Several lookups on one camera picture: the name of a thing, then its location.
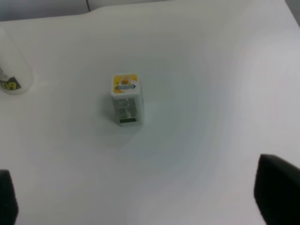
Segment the white table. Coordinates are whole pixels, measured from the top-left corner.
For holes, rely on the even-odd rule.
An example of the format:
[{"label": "white table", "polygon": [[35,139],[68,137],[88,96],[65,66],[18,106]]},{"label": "white table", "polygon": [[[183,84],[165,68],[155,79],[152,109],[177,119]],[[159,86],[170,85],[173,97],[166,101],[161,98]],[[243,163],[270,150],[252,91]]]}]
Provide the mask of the white table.
[{"label": "white table", "polygon": [[[300,166],[300,30],[284,1],[104,7],[4,22],[35,72],[0,93],[0,167],[20,225],[263,225],[261,153]],[[110,78],[143,79],[142,127]]]}]

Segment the black object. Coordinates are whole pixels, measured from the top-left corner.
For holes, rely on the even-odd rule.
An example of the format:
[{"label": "black object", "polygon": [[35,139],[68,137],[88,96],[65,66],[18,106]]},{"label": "black object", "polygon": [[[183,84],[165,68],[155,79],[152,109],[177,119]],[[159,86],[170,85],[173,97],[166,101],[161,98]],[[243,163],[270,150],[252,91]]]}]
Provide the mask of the black object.
[{"label": "black object", "polygon": [[293,16],[295,17],[298,25],[300,26],[300,0],[285,0],[290,8]]},{"label": "black object", "polygon": [[300,225],[300,170],[274,155],[261,155],[254,196],[268,225]]},{"label": "black object", "polygon": [[19,209],[8,170],[0,170],[0,225],[14,225]]}]

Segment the small box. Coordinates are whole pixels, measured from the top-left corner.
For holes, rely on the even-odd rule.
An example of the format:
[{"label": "small box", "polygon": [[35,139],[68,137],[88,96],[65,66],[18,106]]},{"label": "small box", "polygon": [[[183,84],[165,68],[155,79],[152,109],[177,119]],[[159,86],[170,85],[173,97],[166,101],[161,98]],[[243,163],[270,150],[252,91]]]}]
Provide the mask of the small box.
[{"label": "small box", "polygon": [[140,77],[132,73],[115,75],[111,96],[120,126],[143,123],[144,101]]}]

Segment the yellow label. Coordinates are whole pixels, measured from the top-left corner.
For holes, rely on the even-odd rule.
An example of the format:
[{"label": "yellow label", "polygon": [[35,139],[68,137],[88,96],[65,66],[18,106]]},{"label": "yellow label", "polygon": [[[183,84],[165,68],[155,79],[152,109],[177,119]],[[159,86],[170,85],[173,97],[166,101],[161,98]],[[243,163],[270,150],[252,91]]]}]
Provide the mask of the yellow label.
[{"label": "yellow label", "polygon": [[135,74],[116,75],[113,78],[114,93],[131,92],[136,88],[137,85],[137,75]]}]

